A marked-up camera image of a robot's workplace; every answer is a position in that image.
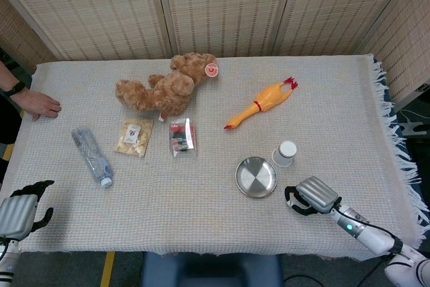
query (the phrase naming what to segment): table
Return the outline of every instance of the table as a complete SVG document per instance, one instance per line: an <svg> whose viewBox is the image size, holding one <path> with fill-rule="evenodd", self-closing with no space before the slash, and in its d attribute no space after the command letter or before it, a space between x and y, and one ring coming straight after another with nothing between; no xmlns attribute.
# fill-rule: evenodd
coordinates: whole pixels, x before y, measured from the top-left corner
<svg viewBox="0 0 430 287"><path fill-rule="evenodd" d="M417 221L426 207L407 184L416 168L399 161L398 139L382 117L391 105L372 55L219 58L218 66L220 74L199 86L183 114L196 123L198 158L173 159L169 125L159 121L145 157L114 152L125 117L158 118L118 102L116 81L146 83L150 74L167 74L169 60L39 65L32 88L58 99L63 110L55 120L24 116L0 198L53 179L39 216L50 206L54 216L23 241L23 250L373 257L329 216L305 217L286 206L284 188L311 175L368 220L419 245L425 228ZM261 89L289 76L299 86L287 101L223 130ZM80 125L93 130L114 170L109 189L92 180L72 141L70 131ZM298 152L290 167L276 167L275 191L264 199L243 195L234 180L237 165L250 156L271 161L285 139Z"/></svg>

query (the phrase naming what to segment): woven screen panel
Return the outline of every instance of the woven screen panel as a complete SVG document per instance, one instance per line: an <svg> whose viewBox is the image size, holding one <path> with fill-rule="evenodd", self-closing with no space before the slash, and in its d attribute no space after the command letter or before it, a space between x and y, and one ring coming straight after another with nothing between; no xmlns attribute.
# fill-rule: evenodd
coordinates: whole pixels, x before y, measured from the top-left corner
<svg viewBox="0 0 430 287"><path fill-rule="evenodd" d="M383 62L392 100L401 102L430 79L430 0L392 0L364 42L360 52Z"/></svg>
<svg viewBox="0 0 430 287"><path fill-rule="evenodd" d="M289 0L274 54L352 54L388 1Z"/></svg>
<svg viewBox="0 0 430 287"><path fill-rule="evenodd" d="M0 0L0 47L28 72L56 57L8 0Z"/></svg>
<svg viewBox="0 0 430 287"><path fill-rule="evenodd" d="M153 0L20 0L67 60L165 58Z"/></svg>
<svg viewBox="0 0 430 287"><path fill-rule="evenodd" d="M280 0L169 0L180 54L260 56L268 51Z"/></svg>

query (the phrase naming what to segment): person's hand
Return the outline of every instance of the person's hand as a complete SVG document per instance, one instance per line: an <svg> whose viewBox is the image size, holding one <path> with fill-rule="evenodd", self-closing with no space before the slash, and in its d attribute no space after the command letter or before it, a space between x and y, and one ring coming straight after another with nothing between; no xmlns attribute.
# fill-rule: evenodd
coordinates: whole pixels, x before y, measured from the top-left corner
<svg viewBox="0 0 430 287"><path fill-rule="evenodd" d="M29 90L27 88L11 95L11 99L26 112L33 116L36 121L40 116L56 118L61 111L60 102L47 95Z"/></svg>

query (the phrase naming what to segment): white cup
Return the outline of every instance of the white cup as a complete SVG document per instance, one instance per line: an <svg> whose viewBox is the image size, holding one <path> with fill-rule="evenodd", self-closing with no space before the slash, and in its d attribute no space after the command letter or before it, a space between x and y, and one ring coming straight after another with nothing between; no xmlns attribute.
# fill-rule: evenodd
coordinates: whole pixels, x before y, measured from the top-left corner
<svg viewBox="0 0 430 287"><path fill-rule="evenodd" d="M271 158L279 167L288 167L293 161L294 155L297 153L297 146L290 140L283 141L277 149L275 149Z"/></svg>

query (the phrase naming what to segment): tablecloth fringe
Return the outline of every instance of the tablecloth fringe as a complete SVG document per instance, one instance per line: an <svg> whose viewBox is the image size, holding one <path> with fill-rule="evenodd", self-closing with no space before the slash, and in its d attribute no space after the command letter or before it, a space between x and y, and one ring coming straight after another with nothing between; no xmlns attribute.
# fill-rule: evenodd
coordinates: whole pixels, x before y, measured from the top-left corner
<svg viewBox="0 0 430 287"><path fill-rule="evenodd" d="M381 81L385 79L386 71L381 68L381 62L373 63L374 73L374 87L376 94L379 97L380 111L382 121L385 125L386 134L392 143L391 149L396 156L396 162L400 169L400 175L402 176L403 183L406 186L411 205L414 212L414 217L417 223L417 232L421 235L420 241L416 246L418 247L421 241L425 238L425 233L430 230L430 221L428 212L429 209L424 201L421 199L419 193L417 193L412 184L418 184L421 182L421 178L418 175L417 165L411 161L409 154L403 151L401 148L406 148L406 139L397 135L396 131L399 128L396 114L392 115L394 103L387 102L385 100L385 91L388 91L388 87Z"/></svg>

